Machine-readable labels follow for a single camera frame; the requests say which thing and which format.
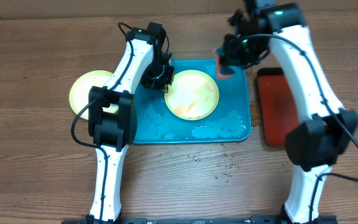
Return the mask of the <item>red and grey sponge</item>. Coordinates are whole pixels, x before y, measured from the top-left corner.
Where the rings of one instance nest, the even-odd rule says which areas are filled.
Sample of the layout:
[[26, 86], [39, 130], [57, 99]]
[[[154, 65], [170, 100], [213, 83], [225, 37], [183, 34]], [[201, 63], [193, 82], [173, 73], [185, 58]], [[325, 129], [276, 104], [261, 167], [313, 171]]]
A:
[[234, 70], [228, 66], [221, 65], [220, 57], [222, 53], [222, 47], [214, 49], [214, 56], [216, 59], [216, 78], [219, 80], [227, 80], [234, 76]]

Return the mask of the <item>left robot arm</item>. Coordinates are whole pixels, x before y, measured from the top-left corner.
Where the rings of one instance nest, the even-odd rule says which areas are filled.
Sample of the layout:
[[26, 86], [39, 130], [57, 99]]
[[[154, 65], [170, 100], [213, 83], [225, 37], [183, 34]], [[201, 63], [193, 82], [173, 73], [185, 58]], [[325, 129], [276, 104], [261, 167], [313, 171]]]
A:
[[125, 34], [126, 49], [112, 77], [88, 95], [88, 132], [98, 158], [95, 198], [90, 215], [99, 223], [117, 223], [121, 214], [124, 158], [137, 130], [135, 91], [139, 85], [166, 93], [173, 81], [167, 33], [159, 24]]

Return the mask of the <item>yellow-green plate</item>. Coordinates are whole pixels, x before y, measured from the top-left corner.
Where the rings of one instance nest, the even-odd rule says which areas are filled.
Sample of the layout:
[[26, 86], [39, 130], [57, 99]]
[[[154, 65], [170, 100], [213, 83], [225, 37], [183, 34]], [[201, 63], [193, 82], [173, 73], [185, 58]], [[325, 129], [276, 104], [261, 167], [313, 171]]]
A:
[[164, 100], [175, 116], [188, 121], [199, 120], [216, 109], [219, 88], [207, 73], [184, 70], [174, 76]]
[[112, 76], [112, 72], [94, 70], [77, 79], [69, 94], [70, 106], [74, 113], [78, 114], [88, 104], [88, 95], [93, 86], [103, 87]]

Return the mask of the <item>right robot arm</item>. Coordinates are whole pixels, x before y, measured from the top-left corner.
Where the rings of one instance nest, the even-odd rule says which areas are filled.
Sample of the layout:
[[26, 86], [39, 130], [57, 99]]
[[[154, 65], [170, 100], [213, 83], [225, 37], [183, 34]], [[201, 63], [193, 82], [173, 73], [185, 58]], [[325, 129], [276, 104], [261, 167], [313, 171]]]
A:
[[272, 54], [295, 101], [299, 125], [285, 138], [294, 170], [280, 222], [334, 223], [334, 218], [319, 215], [319, 199], [357, 127], [357, 114], [345, 110], [328, 83], [296, 3], [246, 1], [246, 12], [237, 10], [229, 23], [235, 32], [225, 35], [216, 50], [217, 76], [231, 77], [234, 67], [249, 68]]

